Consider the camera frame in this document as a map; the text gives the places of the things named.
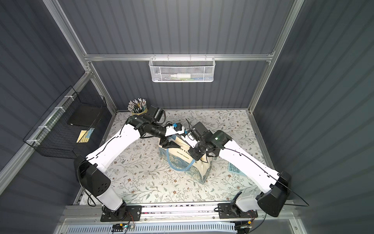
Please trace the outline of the cream canvas tote bag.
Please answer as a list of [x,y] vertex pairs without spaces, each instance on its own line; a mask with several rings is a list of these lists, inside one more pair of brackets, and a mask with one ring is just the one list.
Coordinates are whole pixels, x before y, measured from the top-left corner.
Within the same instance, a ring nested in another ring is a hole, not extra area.
[[203,141],[200,137],[207,136],[210,132],[201,122],[198,122],[189,130],[185,129],[185,133],[182,135],[169,136],[181,146],[180,148],[162,148],[159,145],[159,153],[161,158],[167,161],[171,169],[187,173],[197,182],[203,184],[211,171],[212,158],[204,154],[199,161],[195,161],[190,156],[188,152],[190,146],[184,141],[184,137],[188,133],[192,133],[194,138],[202,143]]

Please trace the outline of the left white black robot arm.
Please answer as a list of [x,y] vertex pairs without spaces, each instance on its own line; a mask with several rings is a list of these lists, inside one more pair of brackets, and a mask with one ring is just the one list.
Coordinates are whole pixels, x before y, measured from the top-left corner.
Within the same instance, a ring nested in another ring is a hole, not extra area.
[[85,157],[77,157],[74,161],[75,174],[83,191],[94,196],[111,211],[117,211],[125,205],[104,173],[126,148],[146,134],[150,138],[159,138],[162,146],[178,148],[179,145],[170,143],[168,137],[185,135],[185,127],[179,122],[163,126],[159,121],[165,116],[163,109],[151,106],[144,114],[128,117],[120,130],[98,149]]

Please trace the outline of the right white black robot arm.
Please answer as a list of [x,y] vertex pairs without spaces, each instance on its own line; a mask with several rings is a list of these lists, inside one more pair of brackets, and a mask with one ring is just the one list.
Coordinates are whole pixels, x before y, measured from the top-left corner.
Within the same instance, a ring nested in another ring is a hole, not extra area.
[[212,133],[201,122],[185,131],[189,153],[199,160],[203,155],[213,153],[233,164],[260,189],[256,196],[238,193],[231,202],[235,215],[240,211],[261,209],[272,217],[278,217],[290,195],[291,175],[277,172],[247,153],[231,136],[219,130]]

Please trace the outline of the teal calculator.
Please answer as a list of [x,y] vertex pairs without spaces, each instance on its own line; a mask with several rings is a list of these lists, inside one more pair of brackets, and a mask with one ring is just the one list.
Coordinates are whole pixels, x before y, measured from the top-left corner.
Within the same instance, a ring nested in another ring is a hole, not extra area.
[[244,174],[231,163],[228,164],[228,171],[236,175],[244,176]]

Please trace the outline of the yellow pencil cup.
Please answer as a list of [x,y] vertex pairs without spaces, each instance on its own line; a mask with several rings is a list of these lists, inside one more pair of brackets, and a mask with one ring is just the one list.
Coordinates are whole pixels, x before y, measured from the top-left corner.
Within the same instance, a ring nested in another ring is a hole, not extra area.
[[142,115],[142,114],[147,113],[147,111],[148,111],[148,108],[145,108],[145,109],[139,109],[139,108],[137,108],[137,109],[132,110],[131,114],[132,115]]

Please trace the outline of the floral table mat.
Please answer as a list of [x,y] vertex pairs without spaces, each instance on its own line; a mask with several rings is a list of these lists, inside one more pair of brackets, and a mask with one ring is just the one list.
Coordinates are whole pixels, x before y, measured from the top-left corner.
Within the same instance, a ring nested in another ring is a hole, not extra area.
[[[246,152],[265,162],[246,110],[177,110],[167,111],[166,119],[185,127],[201,122],[212,132],[222,130]],[[174,203],[226,201],[243,192],[252,198],[260,189],[247,176],[229,170],[221,158],[210,159],[205,181],[189,172],[173,170],[160,154],[159,139],[133,142],[108,166],[106,176],[113,190],[127,203]]]

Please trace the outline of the bundle of pencils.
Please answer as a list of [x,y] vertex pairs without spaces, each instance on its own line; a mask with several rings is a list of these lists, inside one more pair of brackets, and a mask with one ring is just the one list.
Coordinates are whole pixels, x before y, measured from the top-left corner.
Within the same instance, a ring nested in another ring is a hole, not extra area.
[[142,98],[138,98],[138,99],[134,99],[134,100],[129,101],[128,110],[130,112],[134,109],[137,109],[137,108],[139,108],[139,109],[147,108],[146,100],[142,99]]

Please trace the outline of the yellow notepad in basket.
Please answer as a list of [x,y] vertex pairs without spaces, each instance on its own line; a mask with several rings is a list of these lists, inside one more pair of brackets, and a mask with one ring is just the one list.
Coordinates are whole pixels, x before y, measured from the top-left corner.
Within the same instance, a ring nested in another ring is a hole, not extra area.
[[90,128],[88,130],[81,130],[76,143],[88,143],[93,131],[94,128]]

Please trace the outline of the black notebook in basket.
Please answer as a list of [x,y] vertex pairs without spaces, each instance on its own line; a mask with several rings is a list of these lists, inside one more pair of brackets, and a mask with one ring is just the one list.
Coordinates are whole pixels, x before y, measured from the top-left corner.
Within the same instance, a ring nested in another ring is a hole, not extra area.
[[67,124],[81,127],[95,127],[100,121],[102,112],[101,107],[80,105],[68,119]]

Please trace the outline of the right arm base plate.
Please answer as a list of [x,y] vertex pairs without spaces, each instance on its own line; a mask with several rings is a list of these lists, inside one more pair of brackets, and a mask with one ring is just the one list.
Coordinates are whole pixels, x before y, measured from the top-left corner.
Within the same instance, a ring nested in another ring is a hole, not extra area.
[[256,210],[243,212],[237,205],[231,203],[219,203],[214,211],[218,212],[220,219],[247,218],[254,220],[258,217]]

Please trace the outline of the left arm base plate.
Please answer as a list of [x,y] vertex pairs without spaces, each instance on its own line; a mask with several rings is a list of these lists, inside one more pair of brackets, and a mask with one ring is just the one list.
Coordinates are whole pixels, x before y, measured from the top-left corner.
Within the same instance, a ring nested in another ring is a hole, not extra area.
[[113,211],[102,206],[101,222],[132,222],[139,221],[142,214],[140,205],[121,205],[118,210]]

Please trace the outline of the aluminium rail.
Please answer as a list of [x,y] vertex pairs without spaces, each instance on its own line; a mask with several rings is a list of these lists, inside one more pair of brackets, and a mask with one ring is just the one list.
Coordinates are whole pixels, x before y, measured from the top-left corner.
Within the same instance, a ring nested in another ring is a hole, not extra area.
[[[140,204],[141,211],[132,213],[136,224],[156,222],[204,222],[222,220],[218,213],[220,202],[181,202]],[[100,224],[100,205],[66,206],[58,224]]]

